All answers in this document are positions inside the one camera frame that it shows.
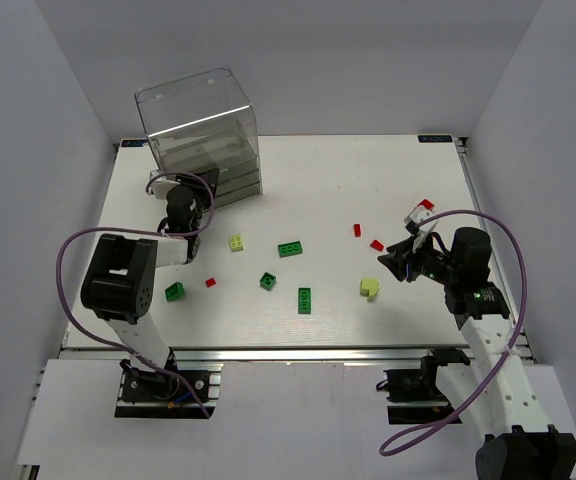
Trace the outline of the green long lego brick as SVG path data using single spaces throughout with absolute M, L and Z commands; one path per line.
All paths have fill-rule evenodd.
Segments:
M 303 253 L 303 247 L 300 241 L 279 244 L 277 249 L 280 258 L 300 255 Z
M 312 291 L 307 287 L 298 288 L 298 313 L 305 315 L 312 312 Z

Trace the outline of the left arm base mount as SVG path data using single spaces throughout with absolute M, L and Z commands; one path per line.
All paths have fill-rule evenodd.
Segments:
M 118 419 L 207 419 L 218 398 L 217 372 L 192 367 L 180 369 L 170 358 L 166 368 L 181 375 L 189 389 L 177 377 L 137 367 L 123 359 L 114 417 Z

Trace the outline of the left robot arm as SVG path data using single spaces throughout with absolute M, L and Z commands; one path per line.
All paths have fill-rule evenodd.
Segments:
M 130 349 L 132 367 L 152 371 L 172 368 L 172 351 L 149 313 L 159 268 L 185 265 L 196 257 L 202 217 L 214 212 L 219 169 L 178 177 L 165 194 L 166 215 L 159 239 L 99 236 L 80 293 L 92 311 Z

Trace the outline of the green long lego brick front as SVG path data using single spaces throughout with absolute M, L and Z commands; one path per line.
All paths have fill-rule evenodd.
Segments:
M 312 312 L 312 291 L 307 287 L 298 288 L 298 313 L 305 315 Z

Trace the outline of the green small lego brick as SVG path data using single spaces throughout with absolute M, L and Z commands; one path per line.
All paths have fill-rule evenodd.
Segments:
M 263 289 L 270 291 L 273 289 L 274 285 L 276 284 L 276 281 L 277 278 L 275 275 L 269 272 L 264 272 L 259 280 L 259 284 Z

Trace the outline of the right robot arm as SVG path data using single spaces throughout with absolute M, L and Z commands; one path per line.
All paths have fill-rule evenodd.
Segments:
M 421 245 L 415 241 L 410 237 L 388 247 L 378 260 L 399 281 L 424 276 L 444 288 L 446 307 L 474 359 L 457 349 L 434 350 L 422 360 L 420 382 L 438 390 L 481 440 L 478 478 L 571 478 L 576 439 L 549 419 L 509 344 L 517 325 L 489 279 L 489 235 L 459 228 L 448 251 L 435 248 L 431 237 Z

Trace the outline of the clear plastic drawer container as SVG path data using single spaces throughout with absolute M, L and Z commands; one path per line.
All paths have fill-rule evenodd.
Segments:
M 208 177 L 217 207 L 263 192 L 255 112 L 230 69 L 147 86 L 134 98 L 159 172 Z

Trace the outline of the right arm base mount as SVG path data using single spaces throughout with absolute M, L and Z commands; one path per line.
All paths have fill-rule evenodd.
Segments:
M 387 394 L 390 425 L 430 424 L 447 418 L 453 408 L 436 386 L 438 369 L 451 364 L 470 366 L 467 355 L 457 348 L 430 349 L 417 368 L 384 371 L 377 392 Z

